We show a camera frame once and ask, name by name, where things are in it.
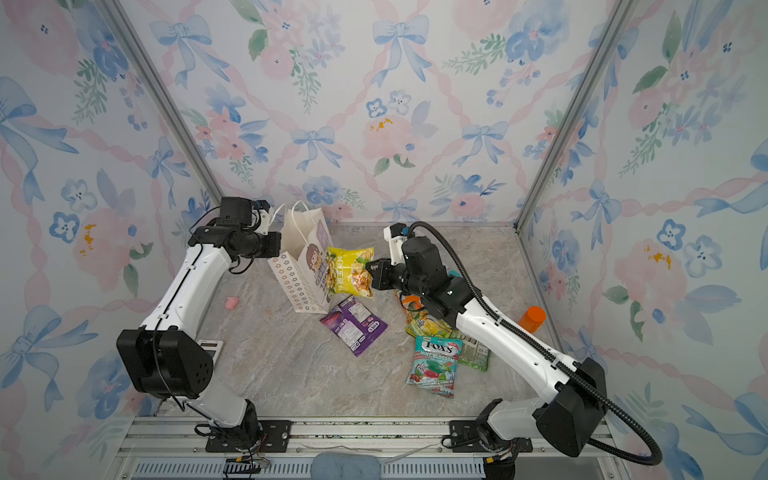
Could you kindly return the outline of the yellow snack packet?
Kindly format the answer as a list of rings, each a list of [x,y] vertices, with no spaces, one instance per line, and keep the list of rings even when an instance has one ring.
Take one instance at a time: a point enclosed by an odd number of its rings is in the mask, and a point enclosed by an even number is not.
[[[326,258],[329,266],[330,293],[372,298],[372,276],[366,270],[366,265],[373,257],[373,248],[345,250],[329,247],[326,250]]]

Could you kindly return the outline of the white printed paper bag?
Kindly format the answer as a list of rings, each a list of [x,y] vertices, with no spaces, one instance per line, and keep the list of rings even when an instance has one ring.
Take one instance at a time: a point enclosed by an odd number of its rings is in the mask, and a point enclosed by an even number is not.
[[[299,200],[284,215],[279,255],[269,261],[297,313],[326,314],[331,308],[327,249],[333,246],[320,208]]]

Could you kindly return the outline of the purple Fox's candy packet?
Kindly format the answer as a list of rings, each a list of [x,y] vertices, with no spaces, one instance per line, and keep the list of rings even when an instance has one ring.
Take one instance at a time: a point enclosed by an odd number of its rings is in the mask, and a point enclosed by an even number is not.
[[[354,296],[341,301],[320,322],[356,357],[361,356],[388,328],[385,321]]]

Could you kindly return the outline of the green Fox's spring tea packet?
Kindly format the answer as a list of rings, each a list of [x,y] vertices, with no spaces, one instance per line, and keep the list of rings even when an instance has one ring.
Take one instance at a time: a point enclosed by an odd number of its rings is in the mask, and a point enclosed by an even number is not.
[[[406,332],[412,337],[449,338],[453,328],[443,320],[435,319],[426,310],[406,312]]]

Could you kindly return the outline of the red green Fox's candy packet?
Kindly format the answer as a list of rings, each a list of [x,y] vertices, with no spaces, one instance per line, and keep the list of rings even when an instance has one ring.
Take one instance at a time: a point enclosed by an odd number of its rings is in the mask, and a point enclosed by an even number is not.
[[[463,342],[458,339],[418,336],[406,384],[453,398]]]

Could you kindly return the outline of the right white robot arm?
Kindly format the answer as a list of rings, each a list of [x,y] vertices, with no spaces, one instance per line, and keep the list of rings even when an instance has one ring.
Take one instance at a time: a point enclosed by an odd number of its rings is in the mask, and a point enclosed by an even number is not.
[[[426,310],[479,341],[514,369],[537,399],[491,401],[475,420],[479,442],[491,451],[517,438],[540,437],[560,453],[577,457],[606,414],[604,368],[548,346],[501,313],[485,297],[476,298],[468,281],[448,274],[438,248],[426,237],[407,237],[402,224],[385,229],[389,255],[366,269],[377,290],[400,290],[420,298]]]

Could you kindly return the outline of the orange Fox's candy packet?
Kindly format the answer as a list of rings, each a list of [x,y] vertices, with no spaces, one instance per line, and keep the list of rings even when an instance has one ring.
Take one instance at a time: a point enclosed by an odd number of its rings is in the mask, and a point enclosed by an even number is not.
[[[418,313],[425,310],[424,305],[421,302],[421,299],[417,295],[406,295],[402,291],[397,291],[396,296],[399,300],[399,303],[401,307],[409,313]]]

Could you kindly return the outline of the green snack packet label side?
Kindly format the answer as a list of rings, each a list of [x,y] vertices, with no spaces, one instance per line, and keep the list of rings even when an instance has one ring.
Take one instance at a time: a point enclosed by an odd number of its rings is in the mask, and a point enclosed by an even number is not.
[[[486,372],[490,363],[490,350],[482,343],[464,334],[459,334],[457,339],[462,341],[459,363]]]

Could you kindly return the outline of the orange bottle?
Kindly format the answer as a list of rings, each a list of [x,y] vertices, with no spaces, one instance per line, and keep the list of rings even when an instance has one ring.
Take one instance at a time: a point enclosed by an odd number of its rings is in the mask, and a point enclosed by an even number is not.
[[[536,333],[539,328],[545,323],[547,314],[544,309],[539,306],[531,306],[522,315],[518,321],[518,325],[525,331],[533,334]]]

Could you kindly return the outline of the blue grey cloth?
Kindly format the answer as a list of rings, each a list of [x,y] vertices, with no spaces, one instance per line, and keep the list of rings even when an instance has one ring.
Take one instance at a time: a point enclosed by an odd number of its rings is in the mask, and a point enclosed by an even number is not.
[[[381,464],[374,456],[322,453],[310,466],[312,480],[379,480]]]

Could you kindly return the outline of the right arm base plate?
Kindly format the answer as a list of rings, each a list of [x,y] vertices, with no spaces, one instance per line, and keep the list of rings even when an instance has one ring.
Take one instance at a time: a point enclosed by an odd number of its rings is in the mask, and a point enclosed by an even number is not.
[[[502,455],[533,451],[530,438],[503,440],[489,427],[475,420],[451,420],[448,426],[449,433],[441,439],[441,446],[454,453]]]

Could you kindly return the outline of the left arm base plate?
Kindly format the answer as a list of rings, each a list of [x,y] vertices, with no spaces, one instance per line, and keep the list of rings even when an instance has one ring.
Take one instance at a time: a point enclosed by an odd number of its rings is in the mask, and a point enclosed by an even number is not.
[[[207,453],[285,453],[293,422],[285,419],[258,420],[251,427],[236,427],[230,433],[215,434],[207,440]]]

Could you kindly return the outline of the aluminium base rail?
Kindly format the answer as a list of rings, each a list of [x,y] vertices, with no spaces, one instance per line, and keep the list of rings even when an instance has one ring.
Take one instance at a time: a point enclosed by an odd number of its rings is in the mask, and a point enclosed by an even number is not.
[[[621,461],[587,446],[567,457],[534,433],[525,434],[511,467],[488,463],[467,438],[468,417],[266,417],[266,438],[252,454],[213,445],[188,417],[139,418],[107,471],[109,479],[308,479],[324,453],[376,458],[383,479],[626,479]]]

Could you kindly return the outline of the aluminium frame corner post left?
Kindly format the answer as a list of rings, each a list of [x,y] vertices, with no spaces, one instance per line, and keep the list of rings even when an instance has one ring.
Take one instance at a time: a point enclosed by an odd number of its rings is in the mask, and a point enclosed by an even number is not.
[[[104,16],[108,26],[113,30],[120,45],[125,49],[129,60],[136,66],[146,82],[148,92],[159,109],[161,118],[166,122],[170,132],[186,154],[191,168],[209,193],[213,203],[219,205],[222,190],[216,182],[212,170],[201,156],[193,135],[186,127],[180,110],[168,88],[164,85],[158,69],[130,22],[126,11],[119,1],[114,0],[97,0],[95,5]]]

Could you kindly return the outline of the aluminium frame corner post right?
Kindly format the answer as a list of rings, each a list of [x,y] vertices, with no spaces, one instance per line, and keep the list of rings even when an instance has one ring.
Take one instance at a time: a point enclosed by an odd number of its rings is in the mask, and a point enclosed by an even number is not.
[[[517,234],[520,234],[526,223],[534,217],[536,203],[543,194],[550,175],[557,167],[559,156],[565,150],[570,135],[577,130],[581,115],[591,101],[596,82],[605,70],[635,7],[636,2],[631,0],[620,0],[614,3],[614,8],[605,23],[603,32],[598,37],[597,46],[593,49],[583,75],[577,83],[573,98],[565,109],[560,129],[534,178],[523,207],[513,223]]]

